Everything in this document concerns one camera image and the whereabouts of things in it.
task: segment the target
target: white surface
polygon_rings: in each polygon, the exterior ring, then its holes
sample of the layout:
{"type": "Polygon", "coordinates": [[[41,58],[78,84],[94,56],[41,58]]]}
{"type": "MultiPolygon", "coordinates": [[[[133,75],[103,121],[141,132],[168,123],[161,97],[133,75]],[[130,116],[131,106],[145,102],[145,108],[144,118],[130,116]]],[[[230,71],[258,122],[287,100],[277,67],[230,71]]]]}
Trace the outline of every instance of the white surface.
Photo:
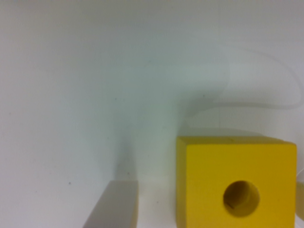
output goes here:
{"type": "Polygon", "coordinates": [[[87,219],[84,228],[135,228],[138,197],[137,181],[111,181],[87,219]]]}
{"type": "Polygon", "coordinates": [[[294,142],[303,168],[303,10],[1,1],[1,226],[82,227],[110,180],[138,179],[138,227],[175,227],[183,124],[294,142]]]}

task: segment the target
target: white wall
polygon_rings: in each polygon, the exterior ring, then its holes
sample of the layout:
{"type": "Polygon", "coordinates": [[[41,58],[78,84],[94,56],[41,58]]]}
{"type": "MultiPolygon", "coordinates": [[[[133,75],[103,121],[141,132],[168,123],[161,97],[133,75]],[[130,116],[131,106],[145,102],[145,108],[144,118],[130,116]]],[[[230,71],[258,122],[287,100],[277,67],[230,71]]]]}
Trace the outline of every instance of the white wall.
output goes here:
{"type": "Polygon", "coordinates": [[[185,125],[294,142],[299,171],[303,11],[301,0],[1,1],[1,227],[82,227],[113,179],[140,181],[138,227],[175,227],[185,125]]]}

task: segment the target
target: yellow wooden block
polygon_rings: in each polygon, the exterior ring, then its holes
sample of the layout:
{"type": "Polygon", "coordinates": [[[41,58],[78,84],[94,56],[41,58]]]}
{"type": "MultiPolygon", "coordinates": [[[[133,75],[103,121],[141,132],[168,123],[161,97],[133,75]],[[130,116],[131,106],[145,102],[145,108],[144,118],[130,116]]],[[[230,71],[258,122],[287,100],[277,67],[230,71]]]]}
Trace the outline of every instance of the yellow wooden block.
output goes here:
{"type": "Polygon", "coordinates": [[[267,137],[177,139],[179,228],[294,228],[296,146],[267,137]]]}

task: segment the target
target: hole in block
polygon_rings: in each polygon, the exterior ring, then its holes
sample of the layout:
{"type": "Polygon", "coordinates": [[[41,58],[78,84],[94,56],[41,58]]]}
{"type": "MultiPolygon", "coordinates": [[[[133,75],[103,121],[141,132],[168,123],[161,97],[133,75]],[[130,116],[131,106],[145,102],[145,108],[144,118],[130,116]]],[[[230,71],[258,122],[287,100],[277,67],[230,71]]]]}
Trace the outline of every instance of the hole in block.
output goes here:
{"type": "Polygon", "coordinates": [[[259,193],[253,184],[242,180],[227,187],[223,200],[226,210],[231,215],[245,217],[257,209],[259,193]]]}

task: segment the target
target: white backdrop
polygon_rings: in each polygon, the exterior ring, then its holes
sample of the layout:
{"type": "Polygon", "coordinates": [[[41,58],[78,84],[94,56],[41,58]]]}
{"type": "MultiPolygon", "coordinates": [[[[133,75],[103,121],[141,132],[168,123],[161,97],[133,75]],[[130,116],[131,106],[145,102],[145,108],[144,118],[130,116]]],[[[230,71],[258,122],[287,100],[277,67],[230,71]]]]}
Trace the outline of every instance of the white backdrop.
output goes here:
{"type": "Polygon", "coordinates": [[[175,139],[234,128],[298,145],[304,2],[1,1],[0,223],[82,227],[140,181],[138,227],[176,227],[175,139]]]}

